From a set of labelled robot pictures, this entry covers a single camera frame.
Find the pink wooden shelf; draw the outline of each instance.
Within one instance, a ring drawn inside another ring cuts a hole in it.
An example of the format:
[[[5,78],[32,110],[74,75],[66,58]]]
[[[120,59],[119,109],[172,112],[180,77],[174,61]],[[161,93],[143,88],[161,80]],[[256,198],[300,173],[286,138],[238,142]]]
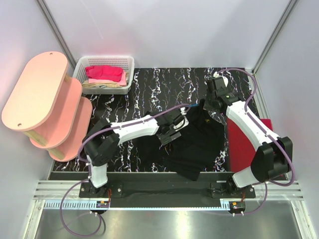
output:
[[[71,133],[61,145],[55,148],[61,153],[63,153],[64,159],[58,159],[51,152],[49,152],[50,156],[53,159],[60,162],[66,162],[76,157],[79,147],[82,144],[82,140],[84,139],[87,133],[92,109],[93,107],[90,100],[85,97],[81,97],[73,122]]]
[[[55,148],[62,144],[69,136],[82,94],[82,85],[75,79],[63,81],[58,98],[50,117],[40,126],[34,129],[47,140],[42,146],[34,139],[31,143],[38,148]]]
[[[28,131],[45,122],[52,113],[68,61],[60,52],[44,52],[25,66],[3,111],[2,122],[16,131]]]

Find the red cushion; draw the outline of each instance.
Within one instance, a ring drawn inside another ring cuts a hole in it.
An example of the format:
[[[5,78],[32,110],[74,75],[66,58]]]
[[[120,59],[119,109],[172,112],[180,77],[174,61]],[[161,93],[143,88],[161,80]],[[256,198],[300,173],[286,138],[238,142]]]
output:
[[[269,129],[273,130],[270,119],[261,119]],[[255,149],[241,129],[230,119],[227,119],[230,170],[239,172],[250,166],[255,156]]]

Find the red cloth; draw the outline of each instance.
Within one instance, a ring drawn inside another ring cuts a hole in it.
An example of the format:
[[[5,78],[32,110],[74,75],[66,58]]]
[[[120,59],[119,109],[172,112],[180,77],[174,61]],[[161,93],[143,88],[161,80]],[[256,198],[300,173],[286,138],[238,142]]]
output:
[[[269,129],[273,130],[270,119],[261,119]],[[241,129],[230,119],[227,119],[229,142],[230,170],[239,172],[250,166],[255,156],[255,149]]]
[[[119,82],[123,74],[123,69],[115,66],[88,66],[85,71],[89,78],[114,82]]]

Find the white plastic basket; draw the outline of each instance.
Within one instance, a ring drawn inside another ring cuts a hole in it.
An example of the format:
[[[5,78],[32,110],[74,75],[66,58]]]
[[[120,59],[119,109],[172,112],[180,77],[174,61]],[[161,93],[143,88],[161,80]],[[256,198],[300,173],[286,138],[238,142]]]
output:
[[[73,77],[78,79],[81,84],[88,79],[85,73],[85,67],[88,66],[118,66],[123,68],[128,75],[128,85],[119,88],[103,88],[98,87],[83,89],[83,93],[90,95],[126,95],[131,87],[134,74],[134,58],[131,56],[84,56],[81,57],[76,64]]]

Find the black marble table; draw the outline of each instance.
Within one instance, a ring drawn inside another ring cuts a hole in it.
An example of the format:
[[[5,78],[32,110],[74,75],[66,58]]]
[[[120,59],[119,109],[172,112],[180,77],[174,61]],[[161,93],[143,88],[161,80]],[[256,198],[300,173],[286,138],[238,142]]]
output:
[[[123,122],[139,119],[146,111],[163,111],[182,103],[196,104],[205,98],[205,81],[211,79],[220,68],[149,68],[135,69],[131,90],[127,95],[86,95],[93,105],[91,128],[99,119],[110,122]],[[224,72],[230,87],[237,90],[245,99],[251,94],[248,77],[241,72]],[[257,113],[253,101],[250,109]],[[217,113],[211,116],[227,125],[226,118]],[[214,166],[205,171],[227,171],[229,168],[227,127],[225,127],[224,150],[217,158],[212,158]],[[85,163],[78,159],[66,163],[54,162],[54,172],[87,172]],[[108,164],[109,172],[167,172],[158,163],[141,167],[139,149],[130,140],[120,145],[118,152]]]

